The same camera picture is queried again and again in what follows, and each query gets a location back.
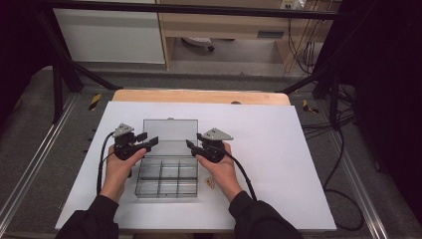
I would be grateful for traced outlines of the light wooden desk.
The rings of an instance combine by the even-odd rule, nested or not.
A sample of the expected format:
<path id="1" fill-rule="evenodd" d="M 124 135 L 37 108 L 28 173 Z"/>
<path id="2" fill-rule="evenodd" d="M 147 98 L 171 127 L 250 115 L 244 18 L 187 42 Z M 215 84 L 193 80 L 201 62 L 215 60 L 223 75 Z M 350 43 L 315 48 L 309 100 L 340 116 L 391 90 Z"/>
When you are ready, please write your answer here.
<path id="1" fill-rule="evenodd" d="M 158 4 L 210 5 L 224 7 L 281 9 L 282 0 L 155 0 Z M 336 12 L 341 0 L 306 0 L 301 10 Z M 290 72 L 308 43 L 322 43 L 332 25 L 330 20 L 276 19 L 267 17 L 158 15 L 165 64 L 171 65 L 174 42 L 181 37 L 273 40 L 282 63 Z"/>

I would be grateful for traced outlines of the black curtain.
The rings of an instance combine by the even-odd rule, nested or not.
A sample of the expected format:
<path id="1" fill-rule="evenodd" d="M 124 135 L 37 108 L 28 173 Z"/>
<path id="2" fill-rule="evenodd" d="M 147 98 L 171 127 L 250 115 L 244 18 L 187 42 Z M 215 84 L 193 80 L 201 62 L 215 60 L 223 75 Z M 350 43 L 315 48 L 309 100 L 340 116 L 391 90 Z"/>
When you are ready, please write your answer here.
<path id="1" fill-rule="evenodd" d="M 32 76 L 51 65 L 28 0 L 0 0 L 0 127 Z"/>
<path id="2" fill-rule="evenodd" d="M 352 43 L 363 133 L 422 222 L 422 0 L 377 0 Z"/>

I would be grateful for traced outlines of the white cabinet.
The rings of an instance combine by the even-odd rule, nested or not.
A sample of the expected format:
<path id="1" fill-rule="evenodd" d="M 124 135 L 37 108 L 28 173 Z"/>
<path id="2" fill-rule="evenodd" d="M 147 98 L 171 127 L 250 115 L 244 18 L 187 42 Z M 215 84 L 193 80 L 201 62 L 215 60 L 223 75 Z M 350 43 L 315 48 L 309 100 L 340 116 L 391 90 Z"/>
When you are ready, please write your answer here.
<path id="1" fill-rule="evenodd" d="M 67 9 L 54 12 L 75 61 L 164 63 L 156 14 Z"/>

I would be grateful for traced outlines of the person's left hand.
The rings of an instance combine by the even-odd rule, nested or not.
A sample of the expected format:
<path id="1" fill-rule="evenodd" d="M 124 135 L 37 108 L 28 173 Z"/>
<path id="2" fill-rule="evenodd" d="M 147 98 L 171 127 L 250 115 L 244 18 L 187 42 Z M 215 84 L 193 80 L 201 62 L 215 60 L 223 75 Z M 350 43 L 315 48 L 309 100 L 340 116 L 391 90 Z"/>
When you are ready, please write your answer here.
<path id="1" fill-rule="evenodd" d="M 106 159 L 105 182 L 100 195 L 119 202 L 124 193 L 125 182 L 131 169 L 144 157 L 146 150 L 138 150 L 129 159 L 121 160 L 115 153 L 113 146 L 108 148 L 109 157 Z"/>

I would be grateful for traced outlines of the clear grey compartment box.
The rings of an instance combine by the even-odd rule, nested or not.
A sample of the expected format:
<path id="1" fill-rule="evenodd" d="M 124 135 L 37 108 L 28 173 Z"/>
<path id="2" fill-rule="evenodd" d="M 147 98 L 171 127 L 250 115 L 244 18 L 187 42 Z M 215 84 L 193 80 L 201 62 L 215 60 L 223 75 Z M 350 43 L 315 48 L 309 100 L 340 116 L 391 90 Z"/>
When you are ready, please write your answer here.
<path id="1" fill-rule="evenodd" d="M 186 141 L 197 145 L 197 119 L 145 119 L 143 130 L 158 137 L 140 163 L 135 196 L 137 198 L 195 198 L 198 187 L 198 162 Z"/>

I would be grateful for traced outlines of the person's right hand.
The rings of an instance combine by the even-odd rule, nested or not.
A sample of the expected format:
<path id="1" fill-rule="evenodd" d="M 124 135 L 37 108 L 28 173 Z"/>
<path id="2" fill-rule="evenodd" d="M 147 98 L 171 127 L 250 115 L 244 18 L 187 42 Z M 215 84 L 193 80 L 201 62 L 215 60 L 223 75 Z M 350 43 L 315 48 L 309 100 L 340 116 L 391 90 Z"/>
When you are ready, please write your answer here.
<path id="1" fill-rule="evenodd" d="M 202 155 L 196 155 L 196 159 L 211 173 L 227 200 L 232 202 L 242 191 L 237 179 L 234 161 L 228 155 L 225 155 L 218 163 L 210 162 Z"/>

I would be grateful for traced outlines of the white chair base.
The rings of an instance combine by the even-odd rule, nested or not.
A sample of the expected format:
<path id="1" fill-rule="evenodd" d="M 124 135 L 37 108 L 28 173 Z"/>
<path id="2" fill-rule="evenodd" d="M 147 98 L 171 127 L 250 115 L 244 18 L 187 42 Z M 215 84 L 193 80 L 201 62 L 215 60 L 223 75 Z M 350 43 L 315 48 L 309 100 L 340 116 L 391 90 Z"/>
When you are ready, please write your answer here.
<path id="1" fill-rule="evenodd" d="M 214 46 L 212 45 L 212 42 L 209 38 L 191 38 L 191 37 L 182 37 L 182 40 L 185 42 L 198 46 L 198 47 L 204 47 L 209 52 L 213 52 L 215 50 Z"/>

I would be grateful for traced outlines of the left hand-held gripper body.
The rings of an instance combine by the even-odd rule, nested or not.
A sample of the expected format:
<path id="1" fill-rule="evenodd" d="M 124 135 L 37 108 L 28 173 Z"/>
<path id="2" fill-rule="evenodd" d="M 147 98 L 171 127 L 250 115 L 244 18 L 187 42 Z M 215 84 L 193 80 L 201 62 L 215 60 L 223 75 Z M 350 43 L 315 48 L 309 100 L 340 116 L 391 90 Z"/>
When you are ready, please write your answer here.
<path id="1" fill-rule="evenodd" d="M 114 138 L 114 154 L 121 160 L 127 160 L 142 147 L 142 141 L 136 141 L 137 134 L 134 128 L 125 123 L 121 123 L 112 134 Z"/>

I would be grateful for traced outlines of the wooden table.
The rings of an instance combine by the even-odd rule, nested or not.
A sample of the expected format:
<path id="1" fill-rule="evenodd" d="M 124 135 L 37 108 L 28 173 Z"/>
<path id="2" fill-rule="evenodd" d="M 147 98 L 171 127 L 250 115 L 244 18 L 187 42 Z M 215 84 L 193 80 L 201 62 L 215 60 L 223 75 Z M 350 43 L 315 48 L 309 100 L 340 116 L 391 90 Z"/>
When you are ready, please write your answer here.
<path id="1" fill-rule="evenodd" d="M 118 90 L 114 93 L 112 101 L 269 106 L 291 104 L 285 94 L 194 90 Z"/>

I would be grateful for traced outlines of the black metal frame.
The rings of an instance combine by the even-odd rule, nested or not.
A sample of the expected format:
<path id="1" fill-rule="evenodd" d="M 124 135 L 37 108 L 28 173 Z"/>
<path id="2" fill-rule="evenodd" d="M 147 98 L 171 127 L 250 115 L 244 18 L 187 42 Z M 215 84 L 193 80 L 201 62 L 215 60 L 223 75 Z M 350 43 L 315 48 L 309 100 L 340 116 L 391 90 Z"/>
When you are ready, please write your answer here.
<path id="1" fill-rule="evenodd" d="M 55 118 L 57 121 L 62 114 L 63 103 L 60 100 L 62 95 L 61 78 L 64 78 L 72 92 L 80 92 L 84 85 L 77 73 L 88 77 L 100 86 L 108 90 L 120 90 L 103 78 L 92 73 L 85 67 L 76 63 L 64 49 L 64 45 L 58 39 L 58 35 L 52 29 L 50 20 L 46 17 L 45 11 L 52 9 L 72 10 L 94 10 L 94 11 L 117 11 L 117 12 L 141 12 L 141 13 L 171 13 L 189 15 L 221 15 L 221 16 L 242 16 L 242 17 L 267 17 L 286 19 L 317 19 L 333 21 L 351 21 L 357 15 L 352 12 L 317 12 L 305 10 L 272 10 L 263 8 L 245 7 L 223 7 L 223 6 L 200 6 L 200 5 L 176 5 L 156 3 L 127 3 L 127 2 L 105 2 L 105 1 L 76 1 L 76 0 L 35 0 L 28 4 L 29 9 L 47 37 L 46 49 L 53 59 L 54 69 L 54 93 L 55 93 Z"/>

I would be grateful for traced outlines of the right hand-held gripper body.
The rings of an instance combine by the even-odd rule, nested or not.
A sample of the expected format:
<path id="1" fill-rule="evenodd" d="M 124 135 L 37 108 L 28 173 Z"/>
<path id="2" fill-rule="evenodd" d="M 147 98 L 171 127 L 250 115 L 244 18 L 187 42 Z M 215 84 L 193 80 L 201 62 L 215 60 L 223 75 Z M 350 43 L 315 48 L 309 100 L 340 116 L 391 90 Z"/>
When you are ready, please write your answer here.
<path id="1" fill-rule="evenodd" d="M 216 127 L 213 127 L 201 134 L 206 138 L 204 141 L 201 141 L 202 148 L 204 150 L 202 155 L 213 163 L 220 162 L 225 156 L 225 146 L 223 141 L 233 140 L 233 137 Z"/>

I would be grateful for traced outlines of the aluminium floor rail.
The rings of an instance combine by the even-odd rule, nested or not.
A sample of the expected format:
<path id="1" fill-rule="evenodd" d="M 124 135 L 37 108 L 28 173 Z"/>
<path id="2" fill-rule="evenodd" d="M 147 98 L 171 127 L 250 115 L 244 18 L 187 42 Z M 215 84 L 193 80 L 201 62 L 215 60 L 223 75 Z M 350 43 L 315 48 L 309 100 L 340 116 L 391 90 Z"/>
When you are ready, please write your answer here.
<path id="1" fill-rule="evenodd" d="M 345 141 L 337 131 L 331 133 L 331 138 L 335 143 L 338 152 L 341 152 L 342 168 L 349 182 L 354 197 L 362 211 L 365 223 L 373 239 L 388 239 L 388 233 L 375 209 L 374 204 L 363 184 L 357 170 L 355 169 L 351 157 L 345 148 Z"/>
<path id="2" fill-rule="evenodd" d="M 57 122 L 50 126 L 47 134 L 37 148 L 37 151 L 32 156 L 29 164 L 20 177 L 18 183 L 14 187 L 12 193 L 0 209 L 0 237 L 7 230 L 7 227 L 13 219 L 31 184 L 33 183 L 34 178 L 38 174 L 38 171 L 40 170 L 45 158 L 49 154 L 55 140 L 57 139 L 69 115 L 71 114 L 78 97 L 79 94 L 71 94 L 68 97 L 63 107 L 63 114 L 59 117 Z"/>

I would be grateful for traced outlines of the yellow black tape strip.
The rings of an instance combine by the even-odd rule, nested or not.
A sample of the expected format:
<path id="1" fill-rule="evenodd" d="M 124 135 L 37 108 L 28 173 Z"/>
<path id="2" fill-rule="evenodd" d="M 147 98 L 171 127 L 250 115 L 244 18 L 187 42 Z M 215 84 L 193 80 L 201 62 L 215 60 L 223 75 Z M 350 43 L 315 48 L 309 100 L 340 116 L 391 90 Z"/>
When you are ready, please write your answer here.
<path id="1" fill-rule="evenodd" d="M 306 100 L 303 100 L 303 111 L 313 114 L 319 114 L 319 110 L 312 108 Z"/>
<path id="2" fill-rule="evenodd" d="M 89 106 L 89 111 L 95 110 L 95 108 L 96 108 L 98 102 L 100 101 L 101 97 L 102 97 L 102 94 L 95 94 L 94 95 L 94 97 L 93 97 L 93 99 L 90 103 L 90 106 Z"/>

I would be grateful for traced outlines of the white power strip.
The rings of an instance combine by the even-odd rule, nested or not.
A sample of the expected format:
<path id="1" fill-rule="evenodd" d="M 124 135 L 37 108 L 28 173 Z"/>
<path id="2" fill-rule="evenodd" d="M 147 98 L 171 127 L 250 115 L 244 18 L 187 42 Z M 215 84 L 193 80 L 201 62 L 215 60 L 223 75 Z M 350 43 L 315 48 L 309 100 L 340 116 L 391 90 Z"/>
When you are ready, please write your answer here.
<path id="1" fill-rule="evenodd" d="M 287 10 L 301 10 L 305 7 L 306 0 L 282 0 L 280 8 Z"/>

